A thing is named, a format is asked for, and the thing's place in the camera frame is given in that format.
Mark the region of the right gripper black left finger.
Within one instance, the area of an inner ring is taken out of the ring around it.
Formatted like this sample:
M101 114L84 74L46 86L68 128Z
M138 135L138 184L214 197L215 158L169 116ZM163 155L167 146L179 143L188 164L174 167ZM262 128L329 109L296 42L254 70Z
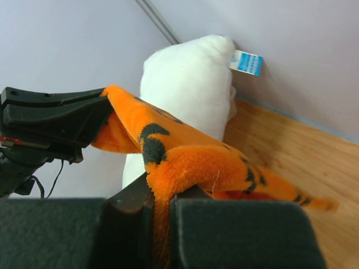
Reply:
M142 175L110 199L1 201L2 268L150 268Z

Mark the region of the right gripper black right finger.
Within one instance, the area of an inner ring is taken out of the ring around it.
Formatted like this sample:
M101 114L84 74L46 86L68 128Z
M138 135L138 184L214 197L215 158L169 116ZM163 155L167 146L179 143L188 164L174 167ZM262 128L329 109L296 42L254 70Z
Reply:
M173 268L326 268L311 221L290 202L213 200L199 187L170 203Z

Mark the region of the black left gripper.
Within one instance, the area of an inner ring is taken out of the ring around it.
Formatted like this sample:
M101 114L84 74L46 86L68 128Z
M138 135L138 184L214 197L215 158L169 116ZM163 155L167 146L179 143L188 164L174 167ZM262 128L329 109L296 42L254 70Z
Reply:
M33 174L54 159L83 161L113 111L104 88L43 93L6 87L1 93L1 197L28 196Z

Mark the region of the orange flower-pattern pillowcase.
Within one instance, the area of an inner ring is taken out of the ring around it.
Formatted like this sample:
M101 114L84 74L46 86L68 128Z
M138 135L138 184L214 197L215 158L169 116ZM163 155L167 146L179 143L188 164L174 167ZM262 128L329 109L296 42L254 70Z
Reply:
M92 146L140 153L154 193L152 264L170 265L171 198L194 185L219 200L276 200L335 212L338 202L312 196L280 175L251 162L240 150L212 138L170 113L110 85L101 97L113 108Z

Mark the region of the white pillow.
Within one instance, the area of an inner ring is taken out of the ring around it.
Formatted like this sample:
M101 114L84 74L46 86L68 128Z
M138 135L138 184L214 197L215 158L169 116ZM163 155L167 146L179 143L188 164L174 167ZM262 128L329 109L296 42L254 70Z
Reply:
M207 35L155 52L143 65L140 99L222 140L237 113L229 69L235 49L230 37Z

